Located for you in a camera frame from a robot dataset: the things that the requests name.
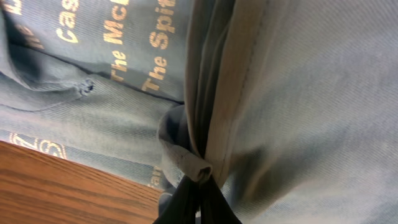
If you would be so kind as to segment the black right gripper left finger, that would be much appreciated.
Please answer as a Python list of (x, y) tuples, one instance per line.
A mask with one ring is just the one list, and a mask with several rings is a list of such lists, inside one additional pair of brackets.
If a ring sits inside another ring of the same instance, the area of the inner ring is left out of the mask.
[(176, 188), (168, 188), (159, 198), (159, 216), (154, 224), (196, 224), (197, 185), (184, 176)]

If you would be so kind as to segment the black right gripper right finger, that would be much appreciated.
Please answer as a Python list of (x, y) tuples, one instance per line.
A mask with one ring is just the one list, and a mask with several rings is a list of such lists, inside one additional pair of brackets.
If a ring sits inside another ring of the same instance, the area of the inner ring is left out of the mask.
[(241, 224), (211, 176), (200, 187), (201, 224)]

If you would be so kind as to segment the light blue t-shirt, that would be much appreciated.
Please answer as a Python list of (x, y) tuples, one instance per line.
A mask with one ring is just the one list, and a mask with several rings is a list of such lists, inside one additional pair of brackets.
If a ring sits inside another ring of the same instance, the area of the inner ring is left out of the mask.
[(1, 139), (241, 223), (397, 222), (395, 0), (1, 2)]

